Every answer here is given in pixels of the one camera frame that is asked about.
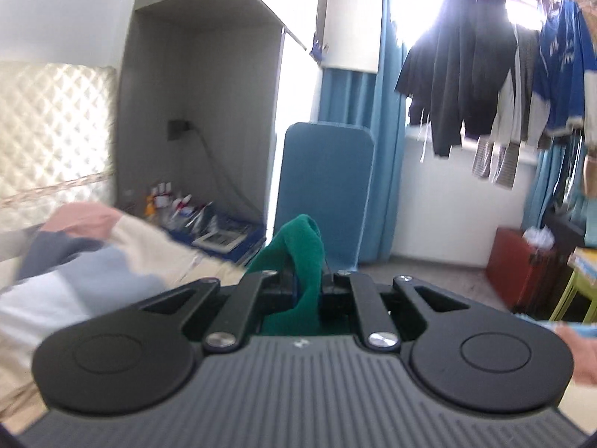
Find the white plastic bag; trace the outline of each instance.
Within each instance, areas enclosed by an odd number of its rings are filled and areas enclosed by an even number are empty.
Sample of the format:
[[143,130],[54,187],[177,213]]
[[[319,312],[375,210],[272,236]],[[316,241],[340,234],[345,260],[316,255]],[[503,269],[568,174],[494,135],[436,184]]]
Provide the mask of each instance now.
[[553,247],[554,238],[548,227],[542,229],[529,227],[522,237],[527,243],[538,249],[551,249]]

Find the circular disc cover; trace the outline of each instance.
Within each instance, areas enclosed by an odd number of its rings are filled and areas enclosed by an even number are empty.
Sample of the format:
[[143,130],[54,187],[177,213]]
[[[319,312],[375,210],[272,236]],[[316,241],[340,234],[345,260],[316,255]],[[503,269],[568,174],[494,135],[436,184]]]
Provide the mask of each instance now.
[[524,320],[485,309],[472,313],[432,319],[411,353],[419,379],[441,398],[476,411],[520,413],[556,404],[572,375],[566,344]]
[[141,410],[178,390],[193,349],[174,322],[119,311],[56,332],[38,347],[32,371],[49,406],[112,415]]

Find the patchwork blanket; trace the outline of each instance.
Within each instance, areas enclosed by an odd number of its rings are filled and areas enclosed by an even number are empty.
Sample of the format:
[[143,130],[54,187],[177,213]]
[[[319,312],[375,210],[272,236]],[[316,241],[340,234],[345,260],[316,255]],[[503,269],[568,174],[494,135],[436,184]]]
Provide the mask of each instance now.
[[118,210],[62,206],[38,231],[17,281],[0,293],[0,421],[19,432],[44,413],[31,359],[52,332],[199,278],[228,285],[243,274]]

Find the power cord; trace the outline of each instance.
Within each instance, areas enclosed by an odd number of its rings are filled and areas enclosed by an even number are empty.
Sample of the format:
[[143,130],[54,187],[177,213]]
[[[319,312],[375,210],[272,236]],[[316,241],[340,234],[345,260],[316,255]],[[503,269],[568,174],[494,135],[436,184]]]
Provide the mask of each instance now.
[[201,144],[203,145],[203,148],[205,149],[205,154],[207,155],[207,158],[210,161],[210,168],[211,168],[212,173],[214,174],[214,179],[216,180],[216,185],[219,186],[223,192],[223,187],[219,184],[218,173],[214,167],[214,164],[216,164],[218,166],[218,168],[220,169],[220,173],[226,179],[226,181],[228,182],[228,185],[230,186],[232,191],[237,195],[237,197],[240,198],[240,200],[247,207],[249,207],[249,209],[251,209],[253,212],[255,212],[258,217],[261,217],[262,211],[259,210],[258,207],[256,207],[255,204],[253,204],[252,201],[250,201],[249,198],[247,198],[246,195],[244,195],[244,193],[234,183],[234,180],[232,180],[232,178],[228,175],[228,172],[226,172],[225,167],[218,161],[218,159],[216,158],[214,153],[211,151],[211,148],[210,148],[209,144],[207,143],[207,140],[205,139],[203,132],[197,126],[195,126],[194,123],[192,123],[192,122],[187,122],[187,123],[189,125],[189,128],[191,130],[195,131],[195,133],[197,133],[197,136],[201,140]]

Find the green stool leg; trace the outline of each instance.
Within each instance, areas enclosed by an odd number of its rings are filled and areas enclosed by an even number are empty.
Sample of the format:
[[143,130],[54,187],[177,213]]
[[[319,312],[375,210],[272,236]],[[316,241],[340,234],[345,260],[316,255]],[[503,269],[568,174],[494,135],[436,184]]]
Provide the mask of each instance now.
[[584,316],[583,323],[593,323],[595,321],[595,316],[597,314],[597,300],[591,302],[589,310],[587,314]]
[[572,303],[574,296],[576,295],[576,286],[574,285],[576,282],[576,271],[572,272],[572,276],[570,277],[570,281],[568,281],[568,286],[563,291],[560,301],[557,302],[557,307],[549,317],[549,321],[557,321],[562,320],[562,317],[566,313],[566,310]]

